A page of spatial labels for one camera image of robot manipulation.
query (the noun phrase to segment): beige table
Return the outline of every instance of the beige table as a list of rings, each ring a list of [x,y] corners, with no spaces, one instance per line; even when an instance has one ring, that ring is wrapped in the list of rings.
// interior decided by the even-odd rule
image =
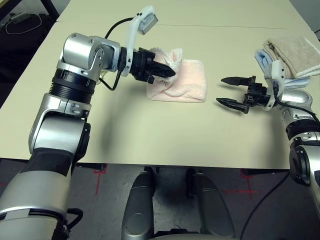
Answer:
[[[0,157],[28,159],[28,135],[44,93],[48,92],[66,37],[72,32],[103,36],[108,24],[56,23],[0,109]],[[112,33],[124,43],[126,25]],[[98,85],[92,97],[87,163],[184,165],[231,168],[285,169],[289,167],[289,142],[279,112],[257,106],[249,114],[232,111],[217,97],[241,101],[243,87],[220,80],[230,76],[263,73],[254,58],[269,37],[292,36],[283,29],[156,25],[135,47],[166,50],[181,47],[185,59],[201,60],[208,90],[204,103],[151,101],[146,83],[121,77],[116,91]],[[318,44],[308,29],[299,34]],[[108,73],[112,82],[115,74]],[[312,109],[320,114],[320,77],[305,88],[313,96]]]
[[[71,0],[57,21],[110,27],[149,5],[159,25],[309,29],[289,0]]]

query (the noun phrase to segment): towel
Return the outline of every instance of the towel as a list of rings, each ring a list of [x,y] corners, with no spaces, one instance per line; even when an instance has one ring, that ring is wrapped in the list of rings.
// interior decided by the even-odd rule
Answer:
[[[286,79],[320,74],[320,50],[305,37],[270,38],[264,49],[272,59],[281,61]]]
[[[153,84],[147,84],[146,95],[150,100],[167,102],[201,103],[206,100],[207,81],[205,68],[199,60],[183,60],[182,48],[166,53],[161,48],[152,48],[154,60],[167,64],[175,71],[172,77],[154,77]]]
[[[269,53],[267,53],[265,50],[262,50],[262,49],[259,50],[254,57],[258,62],[258,64],[260,65],[263,72],[265,72],[266,67],[274,61],[269,55]],[[310,77],[284,79],[284,87],[286,89],[304,88],[309,83],[310,83]]]

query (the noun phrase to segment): pink towel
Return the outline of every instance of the pink towel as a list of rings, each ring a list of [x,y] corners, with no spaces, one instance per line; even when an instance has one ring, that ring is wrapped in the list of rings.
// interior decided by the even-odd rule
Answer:
[[[150,100],[167,102],[201,103],[206,100],[207,81],[204,65],[199,60],[183,60],[182,48],[170,53],[160,48],[152,48],[154,60],[167,64],[175,71],[175,76],[154,77],[153,84],[147,84],[146,95]]]

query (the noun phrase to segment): black cable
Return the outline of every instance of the black cable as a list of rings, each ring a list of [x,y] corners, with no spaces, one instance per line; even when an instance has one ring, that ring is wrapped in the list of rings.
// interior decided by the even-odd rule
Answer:
[[[109,37],[109,35],[111,34],[111,32],[113,31],[113,29],[115,29],[118,25],[122,24],[122,23],[125,23],[125,22],[128,22],[128,21],[131,21],[132,19],[134,19],[133,17],[128,17],[128,18],[125,18],[125,19],[122,19],[118,22],[116,22],[110,29],[109,31],[106,33],[105,35],[105,39],[107,39]],[[110,87],[108,83],[106,83],[101,77],[99,77],[99,80],[111,91],[114,91],[116,88],[117,88],[117,85],[118,85],[118,82],[119,82],[119,78],[121,76],[121,73],[122,73],[122,70],[118,70],[117,74],[116,74],[116,77],[115,77],[115,81],[114,81],[114,84],[113,84],[113,87]]]
[[[279,105],[281,105],[281,106],[284,106],[284,107],[287,107],[287,108],[292,108],[292,109],[297,109],[297,110],[304,111],[304,112],[310,114],[310,115],[314,118],[315,122],[316,122],[318,125],[320,125],[320,121],[319,121],[319,119],[317,118],[317,116],[316,116],[316,114],[315,114],[314,112],[309,111],[309,110],[307,110],[307,109],[304,109],[303,107],[292,106],[292,105],[289,105],[289,104],[287,104],[287,103],[281,102],[281,101],[279,100],[279,98],[278,98],[278,91],[279,91],[278,84],[275,83],[275,84],[273,85],[273,95],[274,95],[275,102],[276,102],[277,104],[279,104]]]
[[[134,19],[134,18],[133,18],[133,17],[128,17],[128,18],[125,18],[125,19],[122,19],[122,20],[116,22],[116,23],[110,28],[110,30],[106,33],[106,35],[105,35],[104,38],[107,39],[107,38],[109,37],[109,35],[111,34],[111,32],[113,31],[113,29],[116,28],[116,26],[118,26],[118,25],[120,25],[120,24],[122,24],[122,23],[125,23],[125,22],[129,22],[129,21],[131,21],[132,19]]]
[[[80,222],[80,220],[84,216],[84,212],[79,208],[68,208],[67,213],[76,215],[76,218],[66,226],[67,229],[70,231],[75,225],[77,225],[77,223]]]
[[[118,85],[118,82],[119,82],[119,78],[120,78],[120,75],[121,75],[122,71],[118,71],[117,74],[116,74],[116,77],[115,77],[115,81],[114,81],[114,84],[113,84],[113,87],[110,87],[108,85],[108,83],[106,83],[101,77],[99,77],[99,80],[111,91],[114,91],[116,88],[117,88],[117,85]]]
[[[275,185],[266,195],[264,195],[264,197],[253,208],[253,210],[251,211],[250,215],[246,219],[245,224],[244,224],[244,226],[242,228],[241,235],[240,235],[240,240],[243,239],[245,231],[246,231],[246,228],[247,228],[247,226],[249,224],[249,221],[252,218],[252,216],[254,215],[254,213],[257,211],[259,206],[264,202],[264,200],[266,200],[267,197],[269,197],[277,188],[279,188],[281,186],[281,184],[283,184],[285,182],[285,180],[289,177],[289,175],[290,175],[290,172],[288,171],[288,173],[284,176],[284,178],[282,178],[281,181],[277,185]]]

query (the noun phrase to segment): white bracket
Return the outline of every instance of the white bracket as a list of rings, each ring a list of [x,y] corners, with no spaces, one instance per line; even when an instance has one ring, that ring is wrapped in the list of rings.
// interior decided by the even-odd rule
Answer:
[[[270,111],[276,102],[273,82],[276,81],[279,86],[278,96],[280,96],[285,90],[285,71],[280,60],[273,61],[265,68],[264,79],[268,84],[266,94],[270,95],[270,98],[268,103],[265,106],[262,106],[262,109]]]
[[[142,35],[146,34],[157,23],[157,21],[158,19],[153,6],[146,6],[130,21],[125,42],[126,65],[121,76],[126,77],[130,72],[137,32]]]

